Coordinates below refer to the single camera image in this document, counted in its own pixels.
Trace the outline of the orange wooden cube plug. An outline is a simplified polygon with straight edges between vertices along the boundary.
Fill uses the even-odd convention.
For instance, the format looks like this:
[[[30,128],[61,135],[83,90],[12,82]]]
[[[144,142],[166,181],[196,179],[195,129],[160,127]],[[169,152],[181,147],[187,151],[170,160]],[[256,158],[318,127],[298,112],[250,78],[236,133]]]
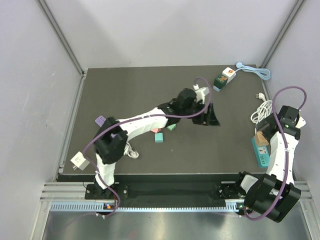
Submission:
[[[269,145],[268,140],[263,136],[263,133],[261,131],[256,132],[256,134],[253,137],[253,140],[258,147],[264,147]]]

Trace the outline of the teal power strip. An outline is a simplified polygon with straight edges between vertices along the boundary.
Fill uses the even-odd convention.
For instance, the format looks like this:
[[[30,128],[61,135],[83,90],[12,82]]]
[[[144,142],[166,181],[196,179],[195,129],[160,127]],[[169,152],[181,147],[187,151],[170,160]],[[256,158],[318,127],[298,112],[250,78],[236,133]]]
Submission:
[[[270,163],[270,154],[266,145],[257,145],[255,138],[251,139],[257,164],[260,168],[267,168]]]

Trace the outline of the white light-blue power strip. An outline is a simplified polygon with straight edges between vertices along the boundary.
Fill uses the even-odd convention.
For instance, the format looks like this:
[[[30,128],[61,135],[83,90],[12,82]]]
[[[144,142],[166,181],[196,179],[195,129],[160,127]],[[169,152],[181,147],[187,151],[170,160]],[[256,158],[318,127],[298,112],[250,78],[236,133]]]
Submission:
[[[225,68],[222,73],[214,79],[213,89],[217,92],[221,91],[228,83],[230,83],[235,78],[236,75],[236,71],[232,68]]]

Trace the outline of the green charger plug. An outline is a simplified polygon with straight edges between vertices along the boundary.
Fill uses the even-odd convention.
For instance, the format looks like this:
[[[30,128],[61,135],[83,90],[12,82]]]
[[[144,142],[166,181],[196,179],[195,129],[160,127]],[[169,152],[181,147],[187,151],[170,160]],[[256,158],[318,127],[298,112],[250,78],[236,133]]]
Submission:
[[[173,131],[176,128],[176,126],[177,126],[176,124],[172,124],[172,125],[167,126],[166,128],[170,131]]]

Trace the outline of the white tiger cube plug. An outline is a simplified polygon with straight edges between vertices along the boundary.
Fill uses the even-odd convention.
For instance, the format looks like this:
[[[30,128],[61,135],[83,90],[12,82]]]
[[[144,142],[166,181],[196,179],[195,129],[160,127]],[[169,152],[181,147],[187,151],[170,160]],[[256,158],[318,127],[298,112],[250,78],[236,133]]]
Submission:
[[[229,83],[237,74],[235,70],[227,67],[222,71],[222,75],[227,78],[227,82]]]

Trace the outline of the pink charger plug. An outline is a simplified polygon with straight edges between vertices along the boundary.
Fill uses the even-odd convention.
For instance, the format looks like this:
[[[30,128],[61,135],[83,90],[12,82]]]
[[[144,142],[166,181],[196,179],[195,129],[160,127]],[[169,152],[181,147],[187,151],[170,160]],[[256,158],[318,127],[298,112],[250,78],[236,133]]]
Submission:
[[[161,131],[160,128],[154,128],[151,130],[153,133],[159,133]]]

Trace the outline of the teal charger plug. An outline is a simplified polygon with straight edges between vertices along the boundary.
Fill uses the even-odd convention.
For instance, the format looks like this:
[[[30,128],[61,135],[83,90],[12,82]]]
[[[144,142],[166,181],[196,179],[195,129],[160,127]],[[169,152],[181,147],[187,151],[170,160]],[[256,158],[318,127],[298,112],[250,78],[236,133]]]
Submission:
[[[154,134],[154,142],[155,143],[163,143],[164,142],[164,135],[162,132],[158,132]]]

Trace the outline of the purple power strip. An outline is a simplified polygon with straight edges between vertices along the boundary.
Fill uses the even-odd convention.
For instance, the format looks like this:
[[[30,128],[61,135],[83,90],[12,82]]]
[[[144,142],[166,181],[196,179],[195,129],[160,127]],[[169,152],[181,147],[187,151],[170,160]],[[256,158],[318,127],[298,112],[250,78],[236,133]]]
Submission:
[[[95,119],[95,123],[96,123],[99,127],[101,127],[101,126],[104,124],[105,121],[106,121],[106,118],[105,118],[104,116],[102,116],[102,115],[100,115],[99,117],[97,117],[97,118]]]

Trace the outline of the white cube socket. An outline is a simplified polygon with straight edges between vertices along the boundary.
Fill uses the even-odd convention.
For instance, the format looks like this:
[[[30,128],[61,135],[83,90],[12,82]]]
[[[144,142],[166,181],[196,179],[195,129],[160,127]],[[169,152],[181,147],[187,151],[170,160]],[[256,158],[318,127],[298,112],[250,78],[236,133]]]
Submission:
[[[84,157],[83,153],[78,151],[71,159],[70,162],[73,164],[72,169],[73,170],[81,170],[83,171],[90,162]]]

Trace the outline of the dark green printed plug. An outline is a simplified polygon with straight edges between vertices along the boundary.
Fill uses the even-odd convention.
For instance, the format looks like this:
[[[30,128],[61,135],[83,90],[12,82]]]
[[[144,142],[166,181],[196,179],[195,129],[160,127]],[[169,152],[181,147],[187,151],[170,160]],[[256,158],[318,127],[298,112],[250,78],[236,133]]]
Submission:
[[[228,79],[223,76],[222,74],[219,74],[215,79],[213,83],[213,87],[217,89],[217,91],[220,91],[222,88],[226,86],[228,82]]]

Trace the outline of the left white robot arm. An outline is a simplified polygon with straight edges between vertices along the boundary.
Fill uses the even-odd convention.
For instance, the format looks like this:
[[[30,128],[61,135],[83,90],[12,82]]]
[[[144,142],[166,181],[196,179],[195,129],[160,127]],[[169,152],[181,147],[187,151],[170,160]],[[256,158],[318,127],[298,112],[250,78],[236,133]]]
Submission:
[[[195,125],[219,126],[213,103],[205,103],[209,93],[207,87],[195,90],[185,88],[176,98],[144,114],[118,120],[114,117],[107,118],[96,134],[99,138],[93,143],[97,159],[97,194],[105,199],[113,194],[116,162],[124,155],[126,144],[131,139],[153,129],[177,124],[182,118],[191,119]]]

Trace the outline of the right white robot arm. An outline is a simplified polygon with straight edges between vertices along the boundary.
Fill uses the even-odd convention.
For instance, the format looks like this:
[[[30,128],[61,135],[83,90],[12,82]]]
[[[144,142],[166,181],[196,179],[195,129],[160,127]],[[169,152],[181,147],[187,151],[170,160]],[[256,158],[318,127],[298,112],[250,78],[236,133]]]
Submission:
[[[268,212],[267,218],[279,223],[301,197],[301,190],[294,186],[293,160],[295,148],[306,124],[300,111],[282,106],[279,113],[259,122],[256,126],[270,144],[270,160],[267,171],[257,178],[249,172],[241,172],[233,185],[233,192],[244,198],[244,205],[259,214]]]

